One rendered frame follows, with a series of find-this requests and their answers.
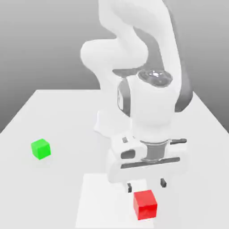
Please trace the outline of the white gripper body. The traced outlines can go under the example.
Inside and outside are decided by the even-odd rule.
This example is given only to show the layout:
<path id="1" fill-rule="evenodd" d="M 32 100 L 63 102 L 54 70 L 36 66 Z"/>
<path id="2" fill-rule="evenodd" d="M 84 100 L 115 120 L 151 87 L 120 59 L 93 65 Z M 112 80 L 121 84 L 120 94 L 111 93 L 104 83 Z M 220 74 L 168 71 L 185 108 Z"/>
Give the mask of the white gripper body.
<path id="1" fill-rule="evenodd" d="M 187 171 L 188 152 L 186 145 L 169 145 L 165 157 L 152 162 L 117 159 L 112 149 L 106 160 L 106 173 L 110 183 L 133 182 L 134 180 L 169 179 Z"/>

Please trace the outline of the small red cube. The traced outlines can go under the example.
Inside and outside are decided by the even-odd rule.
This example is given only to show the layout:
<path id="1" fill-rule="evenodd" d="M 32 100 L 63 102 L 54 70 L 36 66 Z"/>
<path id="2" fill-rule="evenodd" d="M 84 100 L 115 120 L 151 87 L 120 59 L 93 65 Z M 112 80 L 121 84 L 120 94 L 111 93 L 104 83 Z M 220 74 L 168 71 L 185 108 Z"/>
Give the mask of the small red cube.
<path id="1" fill-rule="evenodd" d="M 157 201 L 152 190 L 134 192 L 133 208 L 138 220 L 155 218 L 157 216 Z"/>

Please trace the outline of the small green cube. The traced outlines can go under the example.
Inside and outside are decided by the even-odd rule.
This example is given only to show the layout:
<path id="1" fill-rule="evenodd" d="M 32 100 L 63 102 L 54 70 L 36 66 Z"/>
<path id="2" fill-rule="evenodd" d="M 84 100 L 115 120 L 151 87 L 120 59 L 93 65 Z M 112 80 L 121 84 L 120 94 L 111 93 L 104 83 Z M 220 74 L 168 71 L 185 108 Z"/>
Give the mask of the small green cube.
<path id="1" fill-rule="evenodd" d="M 45 139 L 39 139 L 31 143 L 31 149 L 33 155 L 39 160 L 51 155 L 50 144 Z"/>

